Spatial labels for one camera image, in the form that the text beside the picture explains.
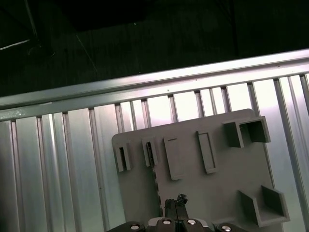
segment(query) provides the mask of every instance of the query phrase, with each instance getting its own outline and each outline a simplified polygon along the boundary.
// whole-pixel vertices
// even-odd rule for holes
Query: metal bolt
[[[139,227],[140,227],[139,225],[133,225],[131,226],[131,230],[138,230]]]
[[[187,220],[187,223],[190,224],[190,225],[195,225],[197,222],[190,219],[190,220]]]
[[[221,229],[224,230],[225,232],[231,232],[232,231],[232,229],[229,226],[222,226]]]
[[[171,224],[171,221],[170,220],[164,220],[163,224],[169,225],[169,224]]]

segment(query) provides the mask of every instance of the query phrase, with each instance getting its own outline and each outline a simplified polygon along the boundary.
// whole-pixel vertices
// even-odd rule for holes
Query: vertical metal rib
[[[15,178],[16,178],[19,229],[21,232],[24,232],[25,231],[25,210],[24,210],[24,204],[23,204],[23,193],[22,193],[21,178],[20,178],[20,165],[19,165],[16,122],[13,121],[11,126],[12,126],[12,141],[13,141],[14,167],[15,167]]]
[[[299,76],[291,78],[283,77],[276,81],[278,98],[282,119],[284,120],[285,134],[289,146],[291,162],[293,165],[300,205],[304,216],[305,227],[309,229],[309,172],[308,151],[304,142],[303,126],[298,109],[298,102],[293,91],[291,80],[299,79]]]
[[[0,218],[1,228],[17,231],[22,228],[23,208],[20,194],[18,154],[14,152],[11,122],[0,122]]]
[[[309,83],[308,83],[308,74],[302,75],[300,77],[300,81],[301,81],[301,85],[303,88],[303,92],[304,92],[304,97],[305,97],[305,101],[306,101],[306,106],[307,106],[307,111],[309,114]]]
[[[222,90],[220,87],[211,89],[211,100],[214,108],[214,114],[223,114],[226,112],[225,103],[222,96]]]
[[[106,199],[104,196],[104,181],[103,181],[103,173],[102,173],[102,165],[100,160],[100,151],[99,151],[99,141],[98,141],[98,132],[96,125],[96,118],[94,109],[89,109],[89,117],[90,117],[90,126],[91,126],[91,134],[92,134],[92,142],[93,142],[93,150],[95,155],[95,163],[97,170],[97,179],[98,179],[98,187],[99,187],[99,197],[100,197],[100,205],[102,211],[102,220],[104,231],[107,231],[108,225],[108,216],[107,216],[107,207],[106,207]]]
[[[115,111],[116,111],[118,132],[123,133],[125,130],[124,130],[124,122],[123,122],[123,119],[122,119],[121,105],[120,104],[115,105]]]
[[[70,175],[70,185],[71,185],[71,194],[72,194],[72,204],[75,218],[75,229],[76,232],[83,232],[81,226],[81,217],[78,207],[78,197],[77,197],[77,187],[76,187],[76,176],[74,174],[74,163],[72,159],[72,141],[70,136],[70,123],[68,113],[63,114],[63,126],[64,126],[64,136],[66,141],[66,149],[68,156],[68,168]]]
[[[54,165],[53,170],[58,173],[58,176],[51,176],[51,179],[56,179],[50,182],[55,184],[52,191],[57,193],[56,199],[58,200],[58,205],[56,204],[56,200],[50,200],[50,202],[53,202],[55,209],[54,212],[52,211],[55,214],[53,218],[58,218],[59,223],[63,220],[65,232],[76,232],[63,114],[56,113],[47,115],[43,116],[42,119],[47,120],[47,124],[51,130],[51,142],[45,144],[51,146],[53,152],[51,163]],[[58,213],[58,210],[61,210],[57,208],[60,207],[59,204],[62,207],[62,214]]]
[[[248,83],[248,91],[249,91],[249,97],[250,97],[252,109],[254,110],[255,114],[258,116],[259,108],[257,106],[256,95],[255,95],[255,91],[254,91],[254,87],[252,83]]]
[[[297,124],[297,119],[295,117],[295,109],[293,106],[293,100],[290,93],[290,88],[288,84],[287,77],[280,78],[274,81],[275,89],[278,98],[278,104],[280,108],[281,118],[283,122],[283,128],[285,132],[286,142],[288,144],[288,150],[291,157],[291,164],[293,168],[293,173],[295,177],[296,188],[298,192],[298,198],[300,201],[300,207],[303,216],[308,216],[308,207],[306,201],[306,192],[302,184],[302,175],[299,170],[299,160],[296,154],[296,148],[293,140],[293,134],[296,136],[295,124]],[[308,228],[308,223],[304,220],[305,228]]]
[[[198,110],[198,117],[204,117],[204,110],[203,110],[203,103],[200,91],[195,92],[195,97],[197,99],[197,110]]]
[[[145,122],[145,128],[151,127],[148,101],[142,100],[141,101],[141,107],[142,107],[142,110],[143,110],[143,118],[144,118],[144,122]]]
[[[200,91],[200,97],[203,107],[203,115],[211,116],[215,114],[215,108],[213,105],[213,96],[209,89],[204,89]]]
[[[170,108],[170,115],[172,117],[172,122],[178,122],[175,99],[173,95],[169,96],[169,108]]]
[[[124,208],[122,205],[118,173],[113,155],[112,137],[118,133],[115,105],[105,105],[94,108],[95,122],[97,127],[98,148],[101,160],[101,171],[104,188],[102,196],[105,197],[105,216],[110,230],[125,222]]]
[[[253,87],[259,112],[266,117],[271,138],[271,143],[267,143],[266,147],[275,188],[284,193],[290,217],[293,219],[285,222],[283,229],[285,232],[305,231],[274,81],[253,82]]]
[[[102,231],[103,221],[88,109],[68,112],[82,231]]]
[[[48,190],[48,181],[46,174],[46,162],[45,162],[45,153],[43,147],[43,132],[42,132],[42,118],[37,117],[37,129],[38,129],[38,139],[39,139],[39,151],[41,158],[41,169],[42,169],[42,180],[43,180],[43,189],[44,189],[44,201],[45,201],[45,209],[46,209],[46,218],[47,218],[47,229],[48,231],[53,231],[52,227],[52,218],[51,218],[51,209],[49,202],[49,190]]]
[[[142,105],[141,100],[135,100],[131,102],[131,109],[132,109],[132,115],[133,115],[133,124],[134,124],[134,129],[139,130],[139,129],[144,129],[145,125],[145,118],[147,121],[147,112],[146,115],[144,115],[144,110],[143,110],[143,105]]]
[[[123,131],[132,131],[134,130],[134,123],[133,123],[133,116],[132,116],[132,109],[131,109],[131,102],[122,102],[120,103],[121,107],[121,117],[123,123]]]
[[[223,88],[221,88],[221,91],[222,91],[222,97],[223,97],[225,112],[231,112],[232,111],[231,102],[228,98],[227,88],[223,87]]]
[[[46,232],[48,226],[36,117],[18,119],[16,132],[25,211],[25,232]]]

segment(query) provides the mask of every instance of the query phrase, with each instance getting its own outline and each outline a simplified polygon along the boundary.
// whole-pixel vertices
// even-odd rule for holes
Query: reflective metal surface
[[[12,106],[0,111],[5,232],[118,226],[125,214],[111,143],[115,134],[246,108],[267,120],[271,175],[291,217],[284,231],[306,231],[306,73],[309,50],[1,98],[2,106]],[[35,105],[54,99],[59,101]],[[33,105],[13,108],[27,102]]]
[[[284,231],[295,231],[295,227],[305,231],[274,81],[258,81],[253,86],[259,114],[266,117],[271,138],[271,143],[267,143],[267,152],[274,185],[284,192],[291,218],[290,222],[283,224]]]
[[[67,150],[76,225],[81,231],[103,230],[96,164],[88,109],[69,111]]]
[[[0,218],[7,231],[19,231],[17,189],[11,122],[0,123]]]
[[[107,91],[110,92],[111,90],[120,91],[128,88],[138,88],[145,85],[160,84],[162,81],[166,83],[167,80],[178,81],[179,77],[195,79],[194,76],[200,74],[204,74],[205,76],[215,76],[219,73],[232,73],[236,70],[244,71],[248,68],[269,70],[270,77],[276,75],[288,75],[293,73],[307,73],[309,71],[309,67],[306,65],[308,64],[308,57],[309,49],[304,49],[294,52],[286,52],[268,56],[233,60],[222,63],[118,78],[115,80],[93,82],[83,85],[75,85],[73,87],[62,87],[45,91],[37,91],[33,93],[19,94],[15,96],[1,98],[0,109],[19,107],[29,103],[45,103],[50,101],[57,101],[59,99],[84,97],[100,94]],[[293,68],[289,69],[290,64],[294,61],[297,61],[298,65],[293,65]],[[250,77],[247,76],[244,77],[243,81],[247,81],[249,79]]]
[[[24,231],[48,232],[42,153],[36,117],[16,121]]]

